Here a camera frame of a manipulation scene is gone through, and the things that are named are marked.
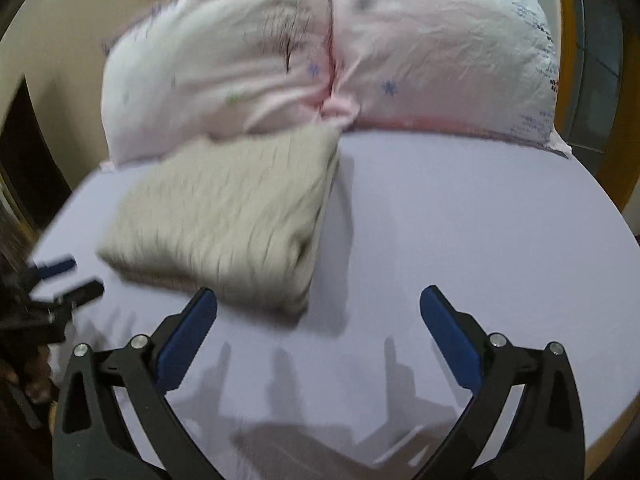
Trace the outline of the wooden bed frame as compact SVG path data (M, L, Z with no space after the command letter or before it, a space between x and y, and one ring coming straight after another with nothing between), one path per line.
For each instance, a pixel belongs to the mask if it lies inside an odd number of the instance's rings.
M560 0L555 127L618 210L639 180L639 11L632 0Z

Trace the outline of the beige knit sweater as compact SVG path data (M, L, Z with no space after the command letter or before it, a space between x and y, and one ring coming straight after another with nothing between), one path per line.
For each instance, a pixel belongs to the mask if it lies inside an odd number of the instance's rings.
M340 130L311 125L184 144L119 202L96 253L127 281L213 289L233 307L300 315Z

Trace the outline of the pink floral pillow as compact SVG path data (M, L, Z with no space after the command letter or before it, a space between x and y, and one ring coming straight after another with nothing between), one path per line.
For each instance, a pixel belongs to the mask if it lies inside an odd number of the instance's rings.
M503 138L567 153L539 0L331 0L322 112L357 128Z
M111 46L101 118L115 165L186 140L311 124L331 90L330 0L171 0Z

